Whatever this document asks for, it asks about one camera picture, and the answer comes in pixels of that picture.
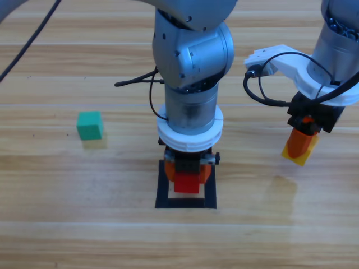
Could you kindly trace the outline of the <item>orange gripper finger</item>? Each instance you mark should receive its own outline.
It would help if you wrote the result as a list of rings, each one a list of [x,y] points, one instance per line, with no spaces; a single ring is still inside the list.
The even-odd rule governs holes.
[[[176,176],[176,165],[175,162],[164,161],[164,171],[170,182],[175,181]]]
[[[211,175],[211,165],[201,164],[200,165],[200,184],[205,184]]]
[[[298,119],[289,137],[289,156],[296,159],[305,154],[319,131],[320,128],[311,116]]]

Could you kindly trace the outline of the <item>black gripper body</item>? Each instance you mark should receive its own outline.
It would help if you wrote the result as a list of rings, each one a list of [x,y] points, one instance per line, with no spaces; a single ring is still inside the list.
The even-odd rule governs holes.
[[[345,107],[320,103],[305,106],[309,100],[300,92],[293,97],[293,105],[287,111],[291,116],[288,124],[303,134],[317,134],[322,129],[330,133]]]
[[[158,144],[165,146],[164,161],[174,164],[175,171],[199,173],[201,165],[219,165],[220,153],[215,154],[212,148],[199,152],[182,152],[170,148],[161,138],[158,139]]]

